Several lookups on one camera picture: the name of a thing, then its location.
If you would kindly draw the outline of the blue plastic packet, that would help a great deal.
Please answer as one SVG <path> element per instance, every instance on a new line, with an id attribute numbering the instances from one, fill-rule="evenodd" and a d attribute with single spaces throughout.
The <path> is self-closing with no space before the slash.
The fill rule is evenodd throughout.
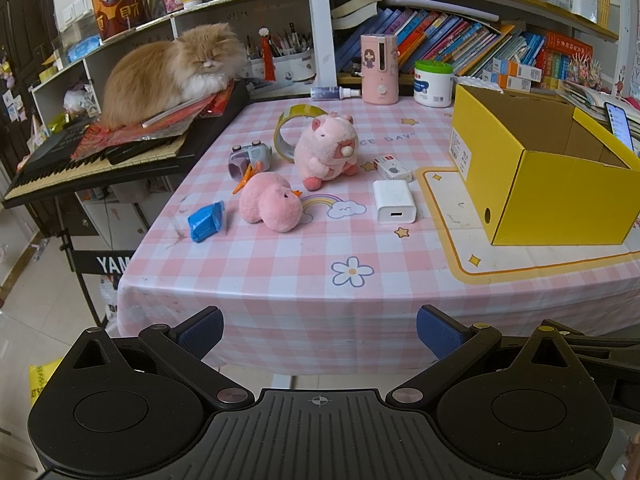
<path id="1" fill-rule="evenodd" d="M 201 243 L 219 232 L 224 232 L 226 228 L 226 213 L 224 212 L 224 202 L 206 205 L 188 218 L 190 237 L 195 243 Z"/>

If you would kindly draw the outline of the white charger block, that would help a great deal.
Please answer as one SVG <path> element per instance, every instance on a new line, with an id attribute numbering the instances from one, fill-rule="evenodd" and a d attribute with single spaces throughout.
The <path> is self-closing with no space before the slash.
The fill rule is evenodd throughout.
<path id="1" fill-rule="evenodd" d="M 374 181 L 373 194 L 378 224 L 406 224 L 416 221 L 416 203 L 406 181 Z"/>

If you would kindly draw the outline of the pink chick plush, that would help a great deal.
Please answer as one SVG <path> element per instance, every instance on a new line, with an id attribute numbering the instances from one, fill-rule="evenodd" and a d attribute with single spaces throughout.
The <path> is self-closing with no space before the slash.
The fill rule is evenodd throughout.
<path id="1" fill-rule="evenodd" d="M 239 213 L 247 223 L 262 222 L 274 232 L 286 233 L 302 218 L 302 193 L 293 190 L 280 174 L 248 166 L 233 193 L 241 193 Z"/>

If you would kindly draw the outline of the small white staples box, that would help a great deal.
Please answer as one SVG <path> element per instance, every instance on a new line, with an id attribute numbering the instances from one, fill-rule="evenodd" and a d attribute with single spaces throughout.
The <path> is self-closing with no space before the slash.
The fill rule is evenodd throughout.
<path id="1" fill-rule="evenodd" d="M 387 180 L 413 180 L 412 172 L 391 154 L 378 156 L 374 161 L 376 171 Z"/>

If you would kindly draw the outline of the pink pig plush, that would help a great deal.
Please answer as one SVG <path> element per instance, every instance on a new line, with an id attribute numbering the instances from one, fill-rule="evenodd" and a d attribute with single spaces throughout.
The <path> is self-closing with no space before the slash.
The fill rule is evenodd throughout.
<path id="1" fill-rule="evenodd" d="M 294 164 L 307 191 L 324 182 L 354 176 L 358 170 L 358 133 L 350 115 L 315 117 L 294 148 Z"/>

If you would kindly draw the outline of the yellow tape roll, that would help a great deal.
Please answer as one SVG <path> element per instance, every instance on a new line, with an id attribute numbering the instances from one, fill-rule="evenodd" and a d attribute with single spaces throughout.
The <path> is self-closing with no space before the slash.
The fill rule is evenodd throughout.
<path id="1" fill-rule="evenodd" d="M 288 107 L 280 114 L 273 130 L 274 150 L 287 162 L 294 162 L 295 147 L 303 130 L 314 118 L 325 114 L 325 110 L 311 104 L 295 104 Z"/>

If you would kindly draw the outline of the pink checked tablecloth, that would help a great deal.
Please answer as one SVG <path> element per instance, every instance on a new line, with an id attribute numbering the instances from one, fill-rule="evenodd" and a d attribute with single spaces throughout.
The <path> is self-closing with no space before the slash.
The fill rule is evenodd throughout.
<path id="1" fill-rule="evenodd" d="M 239 215 L 227 164 L 235 145 L 269 141 L 284 101 L 252 104 L 224 129 L 142 240 L 118 288 L 119 330 L 175 325 L 201 308 L 224 314 L 213 365 L 283 375 L 398 373 L 431 361 L 416 312 L 431 304 L 465 324 L 527 335 L 552 318 L 600 335 L 639 321 L 639 241 L 617 247 L 495 247 L 449 155 L 450 110 L 405 98 L 358 100 L 359 170 L 303 196 L 304 221 L 278 233 Z M 413 223 L 378 224 L 374 160 L 413 174 Z M 226 228 L 201 243 L 188 218 L 224 202 Z"/>

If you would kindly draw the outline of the red paper stack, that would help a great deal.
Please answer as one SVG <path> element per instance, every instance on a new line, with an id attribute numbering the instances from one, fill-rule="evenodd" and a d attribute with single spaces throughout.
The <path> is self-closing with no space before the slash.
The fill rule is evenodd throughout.
<path id="1" fill-rule="evenodd" d="M 131 142 L 154 141 L 181 136 L 198 118 L 218 118 L 224 114 L 234 90 L 234 83 L 214 96 L 182 103 L 160 113 L 145 122 L 138 122 L 118 129 L 107 129 L 102 122 L 91 124 L 70 155 L 72 162 L 79 162 L 107 148 L 118 148 Z"/>

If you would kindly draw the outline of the white jar green lid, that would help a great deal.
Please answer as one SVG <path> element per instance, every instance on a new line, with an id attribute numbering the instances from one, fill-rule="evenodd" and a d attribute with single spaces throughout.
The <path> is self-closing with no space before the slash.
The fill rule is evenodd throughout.
<path id="1" fill-rule="evenodd" d="M 445 62 L 421 60 L 414 63 L 413 97 L 427 107 L 448 107 L 454 92 L 454 68 Z"/>

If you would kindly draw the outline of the orange white fluffy cat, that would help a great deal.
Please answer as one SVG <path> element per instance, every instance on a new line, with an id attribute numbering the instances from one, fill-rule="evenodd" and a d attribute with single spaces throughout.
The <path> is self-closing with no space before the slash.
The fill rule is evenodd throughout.
<path id="1" fill-rule="evenodd" d="M 213 96 L 239 77 L 246 61 L 245 48 L 227 23 L 201 25 L 174 40 L 145 44 L 111 70 L 100 123 L 116 130 Z"/>

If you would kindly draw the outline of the small spray bottle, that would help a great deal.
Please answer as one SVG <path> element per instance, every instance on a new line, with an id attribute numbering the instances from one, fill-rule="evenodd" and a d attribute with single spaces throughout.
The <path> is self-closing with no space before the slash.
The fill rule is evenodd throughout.
<path id="1" fill-rule="evenodd" d="M 310 97 L 315 101 L 337 101 L 346 99 L 359 99 L 359 89 L 345 87 L 312 87 Z"/>

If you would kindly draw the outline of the pink humidifier cylinder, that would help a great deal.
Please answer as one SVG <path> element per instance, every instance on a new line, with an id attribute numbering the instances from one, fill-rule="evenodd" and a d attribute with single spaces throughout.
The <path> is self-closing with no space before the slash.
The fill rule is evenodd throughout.
<path id="1" fill-rule="evenodd" d="M 398 49 L 394 35 L 363 35 L 361 97 L 374 105 L 392 105 L 399 99 Z"/>

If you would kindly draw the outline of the white pen holder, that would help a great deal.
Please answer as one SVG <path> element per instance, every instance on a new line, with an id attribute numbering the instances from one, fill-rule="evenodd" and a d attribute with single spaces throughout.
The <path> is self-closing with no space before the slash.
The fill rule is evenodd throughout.
<path id="1" fill-rule="evenodd" d="M 294 84 L 314 79 L 316 64 L 314 64 L 314 50 L 278 56 L 273 58 L 274 76 L 278 84 Z M 261 58 L 250 60 L 246 66 L 245 76 L 264 80 L 264 62 Z"/>

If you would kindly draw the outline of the row of colourful books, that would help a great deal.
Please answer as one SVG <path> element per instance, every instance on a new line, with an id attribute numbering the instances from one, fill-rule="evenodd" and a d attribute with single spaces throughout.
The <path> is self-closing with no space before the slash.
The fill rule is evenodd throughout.
<path id="1" fill-rule="evenodd" d="M 436 61 L 466 76 L 478 76 L 495 58 L 534 65 L 547 39 L 544 30 L 528 29 L 522 22 L 489 24 L 460 14 L 375 6 L 361 23 L 334 32 L 338 72 L 359 73 L 367 58 L 361 53 L 364 35 L 395 37 L 403 74 L 411 74 L 416 62 Z"/>

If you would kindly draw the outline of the fortune god figure box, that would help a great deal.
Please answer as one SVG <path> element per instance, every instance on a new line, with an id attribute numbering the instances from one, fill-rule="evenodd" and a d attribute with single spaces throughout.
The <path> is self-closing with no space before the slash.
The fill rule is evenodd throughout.
<path id="1" fill-rule="evenodd" d="M 102 41 L 151 19 L 148 0 L 91 0 L 91 3 Z"/>

